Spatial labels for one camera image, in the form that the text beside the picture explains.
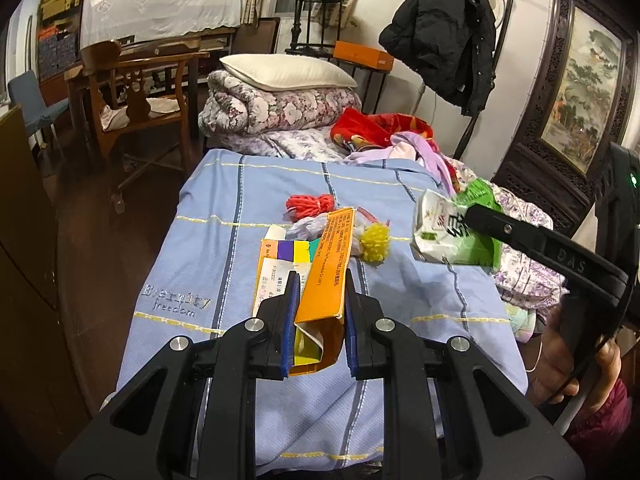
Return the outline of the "maroon left sleeve forearm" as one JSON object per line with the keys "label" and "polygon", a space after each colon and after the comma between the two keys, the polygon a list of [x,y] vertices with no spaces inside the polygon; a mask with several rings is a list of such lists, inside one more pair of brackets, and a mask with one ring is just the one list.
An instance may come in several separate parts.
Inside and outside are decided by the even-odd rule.
{"label": "maroon left sleeve forearm", "polygon": [[596,456],[610,452],[627,430],[631,420],[631,398],[618,378],[600,410],[568,432],[567,440],[580,455]]}

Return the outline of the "person's right hand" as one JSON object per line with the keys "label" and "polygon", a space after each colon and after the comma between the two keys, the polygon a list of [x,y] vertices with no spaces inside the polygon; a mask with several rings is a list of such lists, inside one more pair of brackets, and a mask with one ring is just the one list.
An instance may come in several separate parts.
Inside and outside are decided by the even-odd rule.
{"label": "person's right hand", "polygon": [[[541,336],[541,355],[533,374],[530,375],[527,399],[535,405],[548,400],[564,382],[568,384],[551,402],[558,403],[566,396],[576,396],[579,384],[570,378],[574,370],[573,353],[567,347],[559,332],[561,307],[550,313],[546,328]],[[620,347],[613,339],[607,341],[594,359],[600,366],[601,376],[578,412],[578,419],[585,419],[602,408],[614,389],[622,369]]]}

